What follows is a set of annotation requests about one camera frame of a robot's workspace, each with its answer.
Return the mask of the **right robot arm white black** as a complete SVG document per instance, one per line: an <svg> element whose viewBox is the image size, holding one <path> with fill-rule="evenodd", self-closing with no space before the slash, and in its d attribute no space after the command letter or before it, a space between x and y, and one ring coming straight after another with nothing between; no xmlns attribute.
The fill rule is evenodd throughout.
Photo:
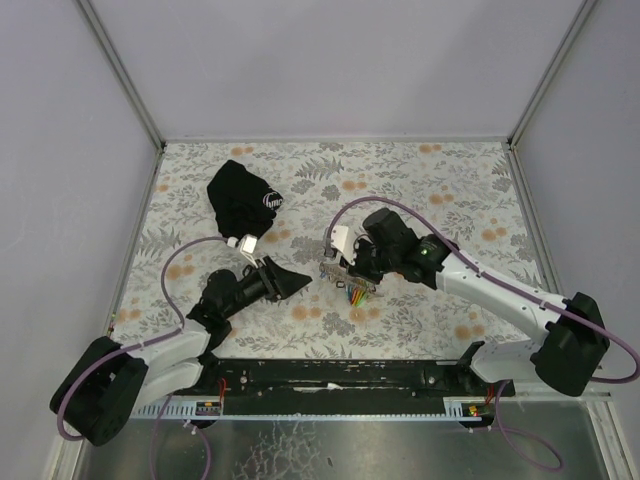
<svg viewBox="0 0 640 480"><path fill-rule="evenodd" d="M471 259L435 234L419 237L387 208L369 215L365 234L335 226L330 242L348 275L379 284L388 273L456 295L525 334L507 343L482 341L471 348L470 368L487 383L539 380L579 397L610 342L596 301L581 292L566 299L529 287Z"/></svg>

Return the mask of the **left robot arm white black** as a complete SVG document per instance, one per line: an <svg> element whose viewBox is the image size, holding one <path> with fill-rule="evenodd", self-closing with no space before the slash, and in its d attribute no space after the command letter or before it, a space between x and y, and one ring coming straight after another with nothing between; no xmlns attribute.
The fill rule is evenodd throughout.
<svg viewBox="0 0 640 480"><path fill-rule="evenodd" d="M129 347L107 336L94 340L50 400L61 432L73 429L94 446L106 444L135 410L198 383L212 351L231 332L232 316L261 300L285 300L311 281L270 257L240 276L216 270L181 328Z"/></svg>

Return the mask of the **key bunch with coloured tags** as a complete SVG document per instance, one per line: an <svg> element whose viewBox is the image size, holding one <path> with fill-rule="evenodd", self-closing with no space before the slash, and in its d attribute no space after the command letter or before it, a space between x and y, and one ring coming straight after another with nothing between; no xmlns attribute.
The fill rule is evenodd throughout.
<svg viewBox="0 0 640 480"><path fill-rule="evenodd" d="M349 275L339 263L321 262L319 271L322 279L328 280L334 287L344 291L353 307L360 307L365 301L382 296L375 284Z"/></svg>

